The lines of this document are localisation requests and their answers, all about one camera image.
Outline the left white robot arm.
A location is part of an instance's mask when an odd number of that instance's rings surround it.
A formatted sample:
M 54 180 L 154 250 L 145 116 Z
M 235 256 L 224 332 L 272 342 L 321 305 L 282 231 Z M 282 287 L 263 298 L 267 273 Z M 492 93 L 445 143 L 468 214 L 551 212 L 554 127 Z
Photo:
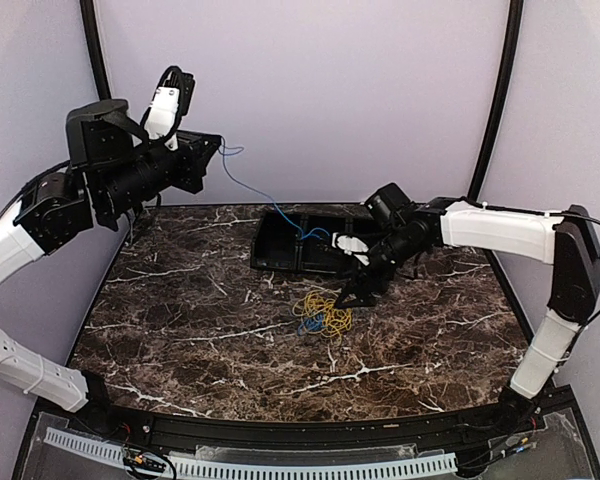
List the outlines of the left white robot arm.
M 170 187 L 200 192 L 221 138 L 180 129 L 185 112 L 161 113 L 152 105 L 136 123 L 124 99 L 70 111 L 69 159 L 30 180 L 1 212 L 0 284 L 95 225 L 117 230 L 121 216 L 138 213 Z M 100 376 L 59 365 L 1 328 L 0 379 L 68 412 L 82 410 L 83 421 L 100 436 L 121 427 Z

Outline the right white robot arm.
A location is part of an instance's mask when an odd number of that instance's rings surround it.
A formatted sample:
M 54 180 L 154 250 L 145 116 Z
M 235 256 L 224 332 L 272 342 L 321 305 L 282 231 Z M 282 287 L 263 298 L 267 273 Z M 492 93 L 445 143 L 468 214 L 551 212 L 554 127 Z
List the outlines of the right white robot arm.
M 600 242 L 595 232 L 599 221 L 580 205 L 533 211 L 467 197 L 417 203 L 395 183 L 377 190 L 364 206 L 378 233 L 331 236 L 332 247 L 353 259 L 336 301 L 340 308 L 374 305 L 399 267 L 437 247 L 489 250 L 551 267 L 545 315 L 506 388 L 513 395 L 490 413 L 497 432 L 514 432 L 529 416 L 526 400 L 541 392 L 600 314 Z

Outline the black three-compartment bin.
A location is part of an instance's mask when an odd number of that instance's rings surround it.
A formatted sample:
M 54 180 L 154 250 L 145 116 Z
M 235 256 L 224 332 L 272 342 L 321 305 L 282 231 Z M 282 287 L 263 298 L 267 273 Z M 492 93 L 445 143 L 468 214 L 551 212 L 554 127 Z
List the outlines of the black three-compartment bin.
M 333 214 L 262 214 L 251 243 L 250 267 L 262 271 L 345 279 L 354 258 L 331 246 L 328 233 L 344 233 L 375 245 L 387 231 L 374 219 Z

